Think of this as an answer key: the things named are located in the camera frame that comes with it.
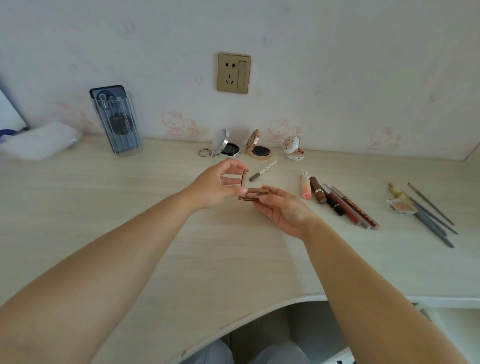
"peach lip balm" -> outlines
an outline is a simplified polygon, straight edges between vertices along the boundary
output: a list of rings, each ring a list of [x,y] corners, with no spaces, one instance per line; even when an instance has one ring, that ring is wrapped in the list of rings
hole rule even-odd
[[[306,170],[304,170],[300,177],[301,183],[301,197],[304,200],[312,199],[312,188],[310,187],[310,175]]]

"acrylic pen holder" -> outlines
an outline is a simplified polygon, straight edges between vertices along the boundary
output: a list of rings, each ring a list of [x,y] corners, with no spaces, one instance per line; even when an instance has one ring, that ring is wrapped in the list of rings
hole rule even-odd
[[[128,97],[92,99],[113,153],[121,156],[137,154],[142,150],[142,139],[133,104]]]

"wall socket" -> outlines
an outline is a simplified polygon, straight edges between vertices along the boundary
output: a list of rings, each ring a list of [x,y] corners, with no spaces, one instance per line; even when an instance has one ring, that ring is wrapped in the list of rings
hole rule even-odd
[[[217,90],[247,94],[252,58],[242,54],[218,54]]]

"gray pants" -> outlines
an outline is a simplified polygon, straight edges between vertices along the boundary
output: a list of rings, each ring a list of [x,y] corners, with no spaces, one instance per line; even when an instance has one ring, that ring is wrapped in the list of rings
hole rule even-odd
[[[234,364],[230,348],[222,341],[212,342],[182,364]],[[310,364],[303,351],[293,342],[271,345],[250,364]]]

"hand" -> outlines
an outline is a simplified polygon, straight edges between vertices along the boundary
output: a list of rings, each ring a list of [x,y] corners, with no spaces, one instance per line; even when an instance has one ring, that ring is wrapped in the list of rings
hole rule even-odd
[[[242,175],[248,168],[243,163],[225,159],[222,162],[207,168],[184,192],[194,202],[195,208],[200,210],[219,205],[225,197],[241,196],[247,193],[246,187],[230,186],[240,184],[240,178],[223,177],[224,174]]]
[[[260,196],[260,201],[254,201],[253,205],[285,234],[304,240],[308,225],[322,222],[320,217],[294,194],[272,186],[262,187],[269,187],[272,194]]]

